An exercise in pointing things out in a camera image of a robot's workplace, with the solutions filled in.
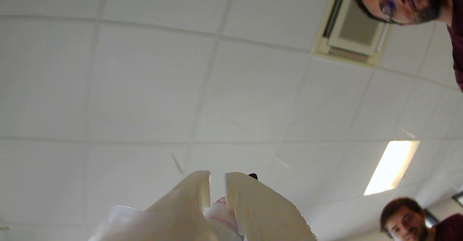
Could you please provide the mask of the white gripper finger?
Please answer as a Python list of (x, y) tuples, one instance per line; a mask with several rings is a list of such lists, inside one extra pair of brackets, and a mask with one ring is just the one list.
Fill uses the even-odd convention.
[(195, 171), (146, 210), (113, 206), (89, 240), (216, 241), (203, 214), (211, 204), (210, 181), (210, 171)]
[(317, 241), (302, 214), (288, 199), (241, 172), (224, 175), (227, 209), (248, 241)]

